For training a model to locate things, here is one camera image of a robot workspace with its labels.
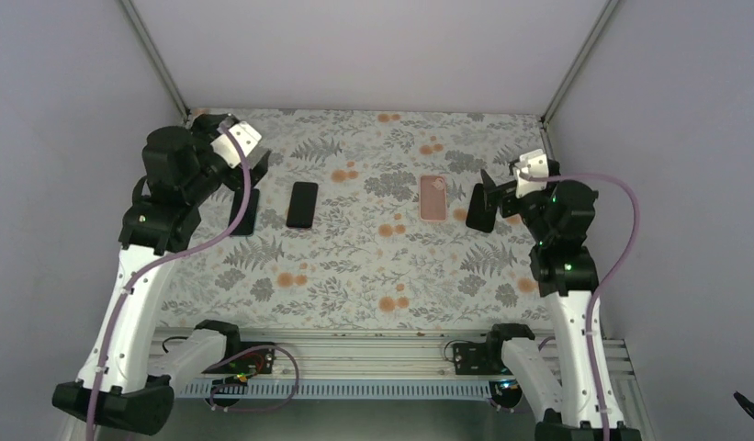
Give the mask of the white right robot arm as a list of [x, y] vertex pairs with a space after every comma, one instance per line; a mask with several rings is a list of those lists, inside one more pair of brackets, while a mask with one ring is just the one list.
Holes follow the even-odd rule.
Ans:
[[561, 175], [554, 160], [512, 164], [513, 181], [497, 185], [482, 171], [487, 209], [519, 215], [535, 244], [531, 270], [553, 324], [560, 373], [542, 357], [535, 334], [517, 323], [496, 325], [484, 359], [515, 376], [535, 417], [536, 440], [639, 440], [612, 389], [604, 354], [599, 277], [585, 244], [598, 191], [590, 175]]

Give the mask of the black phone case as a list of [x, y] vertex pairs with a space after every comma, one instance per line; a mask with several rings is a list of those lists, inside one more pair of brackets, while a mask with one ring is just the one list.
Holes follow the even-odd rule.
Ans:
[[483, 185], [474, 185], [465, 220], [466, 226], [478, 232], [491, 233], [494, 230], [497, 209], [489, 208], [485, 201]]

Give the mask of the black phone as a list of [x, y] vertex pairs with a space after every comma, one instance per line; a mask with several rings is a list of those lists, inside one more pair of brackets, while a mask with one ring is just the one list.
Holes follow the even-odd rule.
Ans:
[[296, 182], [291, 191], [286, 226], [290, 229], [310, 229], [313, 225], [319, 185]]

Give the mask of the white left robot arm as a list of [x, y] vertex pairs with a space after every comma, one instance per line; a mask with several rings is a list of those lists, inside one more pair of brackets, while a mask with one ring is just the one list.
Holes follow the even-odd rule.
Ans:
[[157, 360], [150, 352], [158, 313], [175, 264], [203, 252], [191, 239], [200, 206], [220, 187], [235, 196], [231, 235], [251, 204], [253, 188], [269, 159], [248, 155], [261, 134], [232, 114], [203, 114], [188, 126], [167, 126], [147, 136], [141, 152], [145, 174], [133, 188], [122, 219], [118, 271], [93, 348], [73, 381], [57, 385], [52, 404], [83, 423], [83, 439], [102, 428], [155, 435], [167, 422], [175, 395], [215, 368], [242, 362], [237, 326], [206, 320]]

